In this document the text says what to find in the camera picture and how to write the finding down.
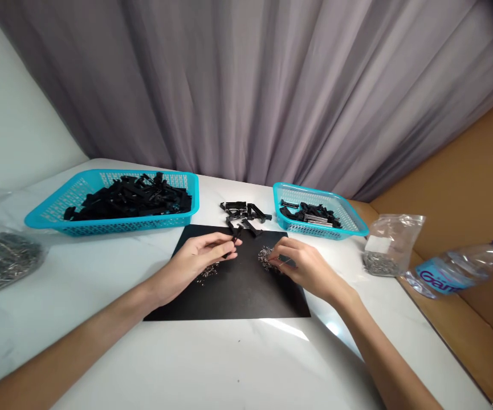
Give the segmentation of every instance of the plastic bottle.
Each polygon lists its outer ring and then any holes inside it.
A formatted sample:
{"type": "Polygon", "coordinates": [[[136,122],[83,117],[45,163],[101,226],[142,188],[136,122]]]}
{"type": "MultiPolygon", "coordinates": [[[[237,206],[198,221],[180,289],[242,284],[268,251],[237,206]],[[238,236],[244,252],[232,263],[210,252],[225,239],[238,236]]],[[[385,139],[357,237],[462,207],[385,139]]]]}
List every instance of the plastic bottle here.
{"type": "Polygon", "coordinates": [[[453,249],[404,274],[408,283],[436,299],[486,281],[493,273],[493,242],[453,249]]]}

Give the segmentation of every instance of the gray curtain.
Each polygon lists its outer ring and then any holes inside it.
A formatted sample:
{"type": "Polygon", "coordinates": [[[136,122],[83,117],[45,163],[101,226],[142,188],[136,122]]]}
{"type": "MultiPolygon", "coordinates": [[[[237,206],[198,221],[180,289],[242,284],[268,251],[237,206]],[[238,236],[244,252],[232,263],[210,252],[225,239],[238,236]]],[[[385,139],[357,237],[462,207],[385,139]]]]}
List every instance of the gray curtain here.
{"type": "Polygon", "coordinates": [[[0,25],[91,158],[371,200],[493,106],[486,1],[14,0],[0,25]]]}

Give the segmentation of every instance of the black mat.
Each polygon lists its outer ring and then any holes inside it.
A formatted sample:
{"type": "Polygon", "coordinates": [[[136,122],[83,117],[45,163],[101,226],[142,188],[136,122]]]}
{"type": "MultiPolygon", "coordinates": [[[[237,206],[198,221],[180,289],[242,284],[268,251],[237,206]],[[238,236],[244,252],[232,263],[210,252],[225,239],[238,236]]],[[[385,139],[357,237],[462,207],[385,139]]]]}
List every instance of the black mat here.
{"type": "MultiPolygon", "coordinates": [[[[228,228],[188,225],[174,253],[193,236],[212,232],[230,233],[228,228]]],[[[264,246],[273,247],[287,236],[285,232],[266,231],[258,237],[244,230],[238,257],[221,262],[218,274],[195,280],[171,303],[154,310],[145,321],[205,319],[258,319],[310,317],[303,289],[286,275],[267,272],[258,261],[264,246]]]]}

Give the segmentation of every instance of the plastic basket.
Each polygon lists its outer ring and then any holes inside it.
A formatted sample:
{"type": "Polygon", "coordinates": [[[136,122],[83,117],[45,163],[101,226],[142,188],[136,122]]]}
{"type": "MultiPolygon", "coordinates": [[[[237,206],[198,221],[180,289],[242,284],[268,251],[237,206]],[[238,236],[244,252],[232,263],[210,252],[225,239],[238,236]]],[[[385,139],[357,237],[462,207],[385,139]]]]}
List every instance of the plastic basket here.
{"type": "Polygon", "coordinates": [[[41,205],[31,211],[24,220],[30,228],[54,229],[70,236],[97,235],[100,233],[142,231],[144,229],[169,228],[189,225],[191,216],[199,210],[199,178],[192,173],[156,170],[112,170],[94,169],[78,173],[41,205]],[[186,188],[192,196],[191,211],[183,214],[142,216],[139,218],[100,219],[92,221],[66,221],[66,208],[78,210],[87,194],[109,187],[114,179],[122,175],[139,177],[147,174],[154,178],[157,172],[176,188],[186,188]]]}
{"type": "MultiPolygon", "coordinates": [[[[366,236],[369,232],[368,227],[358,216],[351,204],[349,204],[342,196],[332,192],[319,191],[298,185],[277,182],[273,185],[273,196],[275,198],[276,220],[280,227],[286,231],[334,240],[342,240],[351,235],[366,236]],[[329,211],[334,211],[334,215],[337,218],[340,218],[343,229],[314,225],[309,222],[300,222],[287,218],[280,212],[280,208],[282,208],[280,201],[282,199],[286,202],[297,204],[301,202],[311,205],[322,204],[329,211]]],[[[296,212],[298,210],[295,208],[289,209],[291,212],[296,212]]]]}

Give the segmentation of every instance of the pile of metal pins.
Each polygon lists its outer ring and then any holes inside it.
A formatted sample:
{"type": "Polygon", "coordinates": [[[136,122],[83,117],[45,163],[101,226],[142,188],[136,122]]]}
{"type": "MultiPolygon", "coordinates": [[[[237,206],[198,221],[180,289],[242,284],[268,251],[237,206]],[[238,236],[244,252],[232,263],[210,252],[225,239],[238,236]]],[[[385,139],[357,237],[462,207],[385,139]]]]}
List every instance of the pile of metal pins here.
{"type": "Polygon", "coordinates": [[[201,286],[204,286],[204,281],[206,278],[209,276],[218,274],[218,271],[216,270],[216,267],[219,265],[219,262],[213,263],[211,265],[208,265],[205,267],[205,270],[203,270],[198,276],[197,279],[195,280],[196,283],[201,284],[201,286]]]}
{"type": "Polygon", "coordinates": [[[276,266],[271,265],[268,261],[269,255],[272,251],[273,248],[263,247],[262,250],[259,251],[258,260],[262,263],[263,269],[265,269],[266,271],[281,273],[281,271],[276,266]]]}
{"type": "Polygon", "coordinates": [[[368,273],[377,276],[398,276],[400,268],[385,253],[366,251],[362,255],[364,266],[368,273]]]}
{"type": "Polygon", "coordinates": [[[0,286],[33,272],[43,263],[41,245],[14,233],[0,233],[0,286]]]}

